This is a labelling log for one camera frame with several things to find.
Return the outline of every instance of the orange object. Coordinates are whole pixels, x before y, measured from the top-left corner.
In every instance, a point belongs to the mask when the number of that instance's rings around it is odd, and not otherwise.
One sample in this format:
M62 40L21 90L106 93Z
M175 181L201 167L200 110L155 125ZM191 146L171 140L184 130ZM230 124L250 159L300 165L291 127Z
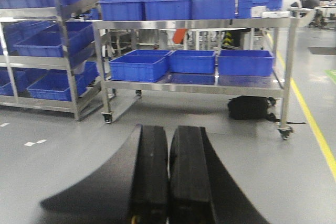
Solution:
M180 44L183 39L184 39L184 35L186 34L186 32L188 32L188 29L176 29L176 32L173 36L173 42L175 44Z

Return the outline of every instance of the stainless steel cart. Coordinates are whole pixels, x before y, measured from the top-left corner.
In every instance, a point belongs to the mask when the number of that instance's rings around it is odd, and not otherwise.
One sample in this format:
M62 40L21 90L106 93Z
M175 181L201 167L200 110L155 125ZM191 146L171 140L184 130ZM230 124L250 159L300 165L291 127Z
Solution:
M287 139L292 131L286 123L288 114L288 101L290 92L290 79L292 73L293 53L295 50L295 34L297 27L307 25L314 11L297 8L292 11L305 12L304 18L255 18L255 19L223 19L223 20L167 20L167 21L126 21L126 22L93 22L94 35L96 39L96 53L99 64L103 97L103 116L106 123L112 123L115 118L112 117L112 110L109 100L108 89L129 89L135 90L137 95L141 95L141 90L152 91L172 91L185 93L205 93L205 94L229 94L229 95L253 95L261 97L282 98L281 122L279 132L283 139ZM104 59L100 57L101 43L99 42L99 30L101 29L206 29L206 28L274 28L274 46L273 53L276 56L278 50L278 34L280 27L288 28L286 66L284 72L284 82L279 79L276 64L274 72L270 77L242 77L242 76L218 76L215 74L214 85L198 84L174 84L169 83L169 73L156 83L143 83L131 81L113 81L110 80L110 74L104 75Z
M65 21L91 9L95 6L97 1L98 0L81 0L75 4L62 7L59 0L55 0L55 7L0 9L0 39L4 54L0 56L0 67L7 67L14 93L14 96L0 95L0 105L70 112L74 114L76 120L80 120L84 116L82 112L90 103L90 101L100 92L100 82L96 82L96 84L93 87L90 87L89 90L84 93L82 97L78 97L75 75L69 61L69 40ZM55 20L60 27L64 57L52 58L8 55L6 41L3 33L3 23L25 20ZM108 39L107 36L100 37L98 39L99 44L102 43L105 39ZM56 100L43 100L19 96L16 88L13 68L66 70L70 85L72 101L66 102Z

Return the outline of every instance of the epoxy floor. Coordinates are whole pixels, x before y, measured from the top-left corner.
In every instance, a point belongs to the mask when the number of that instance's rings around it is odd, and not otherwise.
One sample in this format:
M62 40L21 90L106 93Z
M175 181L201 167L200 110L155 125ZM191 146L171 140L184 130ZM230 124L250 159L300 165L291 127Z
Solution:
M334 155L336 85L324 70L336 56L311 55L307 46L336 45L334 31L298 31L293 78ZM281 43L285 32L280 33ZM131 103L118 92L112 106ZM295 125L282 141L275 123L228 118L225 95L143 92L118 121L100 111L82 122L70 114L1 107L0 223L34 223L40 200L89 175L125 141L137 123L161 125L169 141L178 125L206 127L223 164L255 207L273 224L336 223L336 182L309 126ZM280 104L275 108L279 116ZM289 121L307 121L293 93ZM36 143L31 147L27 142Z

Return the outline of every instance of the caster wheel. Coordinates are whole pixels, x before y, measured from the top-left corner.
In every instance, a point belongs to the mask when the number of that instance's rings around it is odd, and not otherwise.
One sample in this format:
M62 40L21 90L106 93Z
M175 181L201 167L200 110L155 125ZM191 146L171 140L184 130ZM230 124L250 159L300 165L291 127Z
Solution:
M268 101L271 103L272 106L274 106L277 103L277 100L275 100L273 97L269 97Z
M141 94L142 94L142 91L139 90L139 89L137 89L137 90L135 91L135 94L136 94L137 97L140 97Z
M290 133L293 132L293 128L290 127L290 126L287 126L286 129L278 129L278 131L280 132L281 138L283 140L288 140L288 136L289 136Z
M112 123L112 115L103 115L103 116L104 116L104 120L107 124Z

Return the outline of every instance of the black backpack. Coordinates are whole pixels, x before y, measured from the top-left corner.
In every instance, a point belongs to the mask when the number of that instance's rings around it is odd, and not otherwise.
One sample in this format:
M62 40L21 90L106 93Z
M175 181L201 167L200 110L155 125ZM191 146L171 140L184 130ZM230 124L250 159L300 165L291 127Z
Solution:
M273 113L268 114L267 109L276 104L276 100L272 97L249 97L242 95L241 97L233 98L228 103L230 117L235 120L246 119L266 119L272 122L280 122Z

